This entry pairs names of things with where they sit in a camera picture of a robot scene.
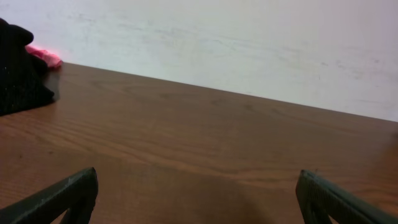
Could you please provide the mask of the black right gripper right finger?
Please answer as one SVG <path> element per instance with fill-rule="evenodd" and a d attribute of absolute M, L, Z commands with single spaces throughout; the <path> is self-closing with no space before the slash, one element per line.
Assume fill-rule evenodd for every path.
<path fill-rule="evenodd" d="M 306 224 L 397 224 L 397 218 L 373 207 L 309 170 L 300 172 L 296 196 Z"/>

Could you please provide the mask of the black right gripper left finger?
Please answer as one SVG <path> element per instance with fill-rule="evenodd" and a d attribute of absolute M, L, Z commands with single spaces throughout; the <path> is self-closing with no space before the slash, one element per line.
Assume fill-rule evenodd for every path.
<path fill-rule="evenodd" d="M 1 209 L 1 223 L 89 223 L 98 195 L 93 167 Z"/>

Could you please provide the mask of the black knit skirt with buttons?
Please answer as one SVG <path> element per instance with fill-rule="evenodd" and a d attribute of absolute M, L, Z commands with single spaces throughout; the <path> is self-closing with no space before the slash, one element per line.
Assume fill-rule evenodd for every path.
<path fill-rule="evenodd" d="M 34 35 L 1 19 L 1 115 L 31 110 L 54 102 L 44 85 L 49 66 L 26 47 Z"/>

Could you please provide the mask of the pink t-shirt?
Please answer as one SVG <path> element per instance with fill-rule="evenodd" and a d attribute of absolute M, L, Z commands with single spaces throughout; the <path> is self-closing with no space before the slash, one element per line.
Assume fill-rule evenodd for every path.
<path fill-rule="evenodd" d="M 63 64 L 63 61 L 58 55 L 50 53 L 47 50 L 39 49 L 32 45 L 25 46 L 25 49 L 29 54 L 43 60 L 50 69 L 58 69 Z"/>

